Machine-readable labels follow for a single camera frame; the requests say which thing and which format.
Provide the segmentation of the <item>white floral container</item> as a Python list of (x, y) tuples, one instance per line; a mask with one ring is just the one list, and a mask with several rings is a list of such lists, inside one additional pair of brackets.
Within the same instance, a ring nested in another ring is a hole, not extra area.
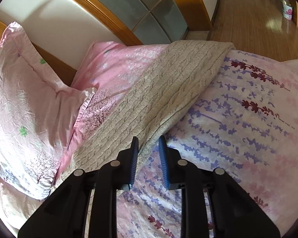
[(289, 0), (281, 0), (281, 2), (283, 5), (283, 17), (292, 21), (293, 7), (291, 6)]

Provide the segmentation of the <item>pink floral pillow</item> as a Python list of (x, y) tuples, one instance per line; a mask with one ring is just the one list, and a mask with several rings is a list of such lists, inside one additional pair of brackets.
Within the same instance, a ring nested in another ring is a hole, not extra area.
[(0, 70), (0, 177), (37, 200), (51, 190), (77, 119), (96, 93), (56, 90), (33, 70)]

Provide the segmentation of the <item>beige cable knit sweater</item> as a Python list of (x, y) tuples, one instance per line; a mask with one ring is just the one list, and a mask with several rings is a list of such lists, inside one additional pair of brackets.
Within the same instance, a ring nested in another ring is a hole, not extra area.
[(155, 141), (170, 130), (217, 76), (230, 42), (181, 40), (169, 45), (125, 47), (93, 44), (82, 69), (104, 58), (104, 78), (79, 114), (56, 177), (60, 185), (75, 169), (99, 169), (139, 139), (144, 164)]

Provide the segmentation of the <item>frosted glass sliding door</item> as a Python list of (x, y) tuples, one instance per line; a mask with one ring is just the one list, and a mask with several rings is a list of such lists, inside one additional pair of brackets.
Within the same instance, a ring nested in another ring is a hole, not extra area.
[(74, 0), (126, 45), (169, 44), (209, 31), (203, 0)]

